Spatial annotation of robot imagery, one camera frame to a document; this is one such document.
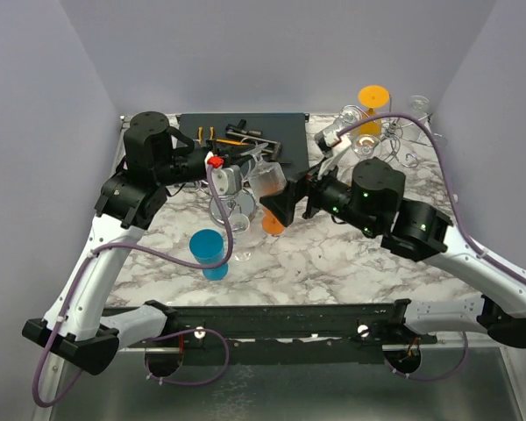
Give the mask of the tall chrome glass rack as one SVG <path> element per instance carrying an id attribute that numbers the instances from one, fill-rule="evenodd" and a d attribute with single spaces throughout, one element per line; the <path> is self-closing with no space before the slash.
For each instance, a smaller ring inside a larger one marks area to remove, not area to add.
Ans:
<path id="1" fill-rule="evenodd" d="M 362 119 L 365 116 L 363 106 L 358 106 L 362 113 Z M 408 106 L 404 110 L 409 114 Z M 431 113 L 429 110 L 428 122 L 425 124 L 429 128 Z M 383 118 L 381 119 L 381 134 L 378 137 L 382 144 L 382 150 L 379 156 L 374 156 L 387 163 L 398 164 L 404 168 L 418 168 L 426 161 L 427 153 L 432 152 L 432 144 L 424 135 L 419 142 L 413 142 L 409 139 L 408 128 L 411 122 L 405 118 Z M 341 160 L 344 167 L 354 166 L 363 161 L 352 150 L 352 142 L 359 135 L 358 130 L 353 130 L 345 136 L 351 141 L 351 148 L 346 152 Z"/>

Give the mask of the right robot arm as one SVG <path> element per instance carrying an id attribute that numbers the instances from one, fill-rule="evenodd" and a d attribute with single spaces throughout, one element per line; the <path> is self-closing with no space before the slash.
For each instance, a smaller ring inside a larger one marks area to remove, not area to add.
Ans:
<path id="1" fill-rule="evenodd" d="M 435 332 L 478 332 L 505 346 L 526 349 L 526 270 L 492 258 L 469 245 L 458 226 L 428 203 L 404 198 L 405 175 L 377 158 L 359 162 L 351 184 L 331 172 L 311 168 L 288 180 L 277 193 L 259 201 L 284 226 L 294 220 L 296 204 L 308 200 L 303 218 L 326 211 L 364 236 L 381 238 L 390 253 L 439 268 L 481 295 L 454 302 L 399 300 L 386 322 L 387 336 L 398 344 Z"/>

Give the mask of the ribbed clear wine glass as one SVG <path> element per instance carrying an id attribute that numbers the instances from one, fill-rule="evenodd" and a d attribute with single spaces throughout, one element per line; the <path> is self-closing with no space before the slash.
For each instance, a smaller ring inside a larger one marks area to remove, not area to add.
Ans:
<path id="1" fill-rule="evenodd" d="M 419 120 L 422 124 L 428 122 L 430 110 L 430 100 L 425 96 L 414 95 L 408 100 L 409 115 Z M 413 122 L 408 128 L 409 139 L 413 142 L 419 142 L 423 136 L 423 131 Z"/>

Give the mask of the yellow plastic goblet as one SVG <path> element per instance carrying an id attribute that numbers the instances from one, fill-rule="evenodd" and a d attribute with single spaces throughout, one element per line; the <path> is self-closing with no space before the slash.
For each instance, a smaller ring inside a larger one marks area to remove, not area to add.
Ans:
<path id="1" fill-rule="evenodd" d="M 358 99 L 365 110 L 364 118 L 369 118 L 375 116 L 377 111 L 389 103 L 390 94 L 386 88 L 380 85 L 368 85 L 360 90 Z M 378 119 L 363 124 L 359 128 L 359 134 L 379 137 L 381 134 L 381 120 Z"/>

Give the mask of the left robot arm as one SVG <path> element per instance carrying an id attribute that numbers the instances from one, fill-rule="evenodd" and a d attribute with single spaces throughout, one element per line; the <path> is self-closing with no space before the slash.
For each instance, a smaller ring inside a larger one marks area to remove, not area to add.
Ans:
<path id="1" fill-rule="evenodd" d="M 135 115 L 123 134 L 124 162 L 101 188 L 89 238 L 66 286 L 42 318 L 22 334 L 91 374 L 102 373 L 116 353 L 141 340 L 168 346 L 177 326 L 174 310 L 149 301 L 136 310 L 105 317 L 103 309 L 130 251 L 167 201 L 167 186 L 205 179 L 221 169 L 238 175 L 249 146 L 200 144 L 171 126 L 160 112 Z"/>

